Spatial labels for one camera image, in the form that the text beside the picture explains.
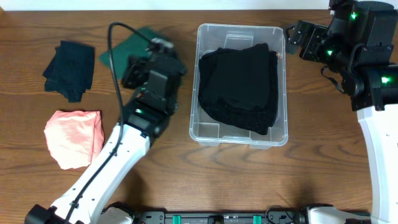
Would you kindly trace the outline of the dark green garment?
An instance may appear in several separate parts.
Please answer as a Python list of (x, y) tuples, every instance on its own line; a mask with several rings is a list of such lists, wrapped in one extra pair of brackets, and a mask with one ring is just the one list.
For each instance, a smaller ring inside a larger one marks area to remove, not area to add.
[[(144, 34), (150, 40), (154, 38), (164, 38), (159, 33), (150, 29), (149, 27), (143, 27), (138, 30), (140, 33)], [(137, 34), (130, 35), (126, 40), (118, 44), (113, 48), (113, 62), (117, 75), (117, 79), (122, 79), (123, 74), (128, 66), (128, 59), (130, 56), (134, 57), (145, 57), (149, 56), (148, 48), (149, 44), (144, 39), (139, 37)], [(99, 56), (99, 60), (108, 68), (110, 68), (109, 63), (109, 53), (104, 52)]]

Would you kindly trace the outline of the dark navy garment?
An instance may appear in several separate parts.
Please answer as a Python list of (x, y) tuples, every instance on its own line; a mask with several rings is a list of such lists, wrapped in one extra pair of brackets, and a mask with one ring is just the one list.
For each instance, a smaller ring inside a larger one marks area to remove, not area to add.
[(79, 103), (83, 94), (91, 89), (94, 68), (94, 47), (62, 40), (42, 74), (46, 78), (44, 90), (56, 91), (70, 103)]

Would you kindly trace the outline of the plain black garment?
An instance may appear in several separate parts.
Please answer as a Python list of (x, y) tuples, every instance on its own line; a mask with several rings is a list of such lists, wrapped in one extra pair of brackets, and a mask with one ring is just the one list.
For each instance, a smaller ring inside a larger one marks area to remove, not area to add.
[(218, 48), (199, 59), (198, 100), (203, 109), (273, 110), (277, 105), (277, 53), (266, 43)]

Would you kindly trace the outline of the clear plastic storage bin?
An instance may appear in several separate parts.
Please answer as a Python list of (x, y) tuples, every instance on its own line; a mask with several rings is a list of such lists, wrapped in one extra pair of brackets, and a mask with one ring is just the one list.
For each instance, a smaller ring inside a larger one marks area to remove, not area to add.
[[(240, 129), (215, 121), (208, 116), (198, 102), (200, 86), (199, 59), (218, 48), (242, 50), (256, 44), (267, 43), (277, 52), (278, 111), (275, 124), (266, 135)], [(221, 143), (248, 144), (255, 149), (280, 147), (287, 143), (287, 91), (285, 64), (285, 36), (280, 27), (241, 26), (227, 24), (202, 24), (198, 28), (193, 77), (192, 106), (190, 112), (190, 137), (203, 146), (218, 146)]]

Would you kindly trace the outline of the pink garment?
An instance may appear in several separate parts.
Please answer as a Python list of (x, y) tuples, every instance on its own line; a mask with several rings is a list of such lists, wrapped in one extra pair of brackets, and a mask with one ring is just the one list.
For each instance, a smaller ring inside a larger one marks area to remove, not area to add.
[(99, 111), (56, 111), (44, 134), (50, 155), (63, 170), (90, 165), (104, 144)]

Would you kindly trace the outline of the black glittery garment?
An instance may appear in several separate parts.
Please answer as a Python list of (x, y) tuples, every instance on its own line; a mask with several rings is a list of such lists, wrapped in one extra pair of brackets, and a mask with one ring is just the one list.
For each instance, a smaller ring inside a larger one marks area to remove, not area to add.
[[(278, 96), (278, 84), (279, 82), (277, 74), (277, 96)], [(278, 99), (277, 99), (277, 105), (273, 110), (244, 111), (242, 109), (234, 109), (230, 106), (222, 106), (215, 110), (214, 109), (210, 110), (203, 109), (203, 110), (207, 113), (207, 115), (209, 115), (215, 121), (232, 125), (237, 128), (254, 131), (255, 133), (258, 133), (260, 135), (266, 135), (268, 129), (272, 127), (276, 121), (276, 116), (278, 111)]]

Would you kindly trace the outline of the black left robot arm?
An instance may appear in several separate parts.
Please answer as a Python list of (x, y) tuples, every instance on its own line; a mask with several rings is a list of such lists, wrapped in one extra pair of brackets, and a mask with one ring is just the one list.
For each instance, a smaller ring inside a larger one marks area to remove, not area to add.
[(49, 208), (34, 205), (25, 223), (96, 223), (123, 178), (167, 128), (184, 64), (176, 54), (166, 53), (129, 60), (135, 92), (99, 156)]

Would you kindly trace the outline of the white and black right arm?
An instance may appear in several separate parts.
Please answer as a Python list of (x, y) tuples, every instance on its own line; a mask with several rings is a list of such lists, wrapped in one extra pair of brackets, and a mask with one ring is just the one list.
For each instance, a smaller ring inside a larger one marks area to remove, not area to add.
[(285, 28), (286, 52), (339, 73), (340, 92), (351, 98), (367, 152), (373, 191), (369, 216), (332, 205), (306, 206), (300, 223), (397, 223), (397, 65), (390, 57), (395, 25), (335, 19), (330, 26), (298, 21)]

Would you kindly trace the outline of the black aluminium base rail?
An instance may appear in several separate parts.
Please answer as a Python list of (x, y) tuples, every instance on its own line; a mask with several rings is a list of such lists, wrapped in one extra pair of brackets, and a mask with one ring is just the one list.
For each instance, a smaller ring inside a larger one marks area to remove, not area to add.
[(370, 213), (350, 213), (330, 204), (307, 205), (300, 210), (273, 205), (264, 212), (165, 212), (135, 211), (123, 203), (103, 210), (98, 223), (104, 224), (306, 224), (306, 223), (377, 223)]

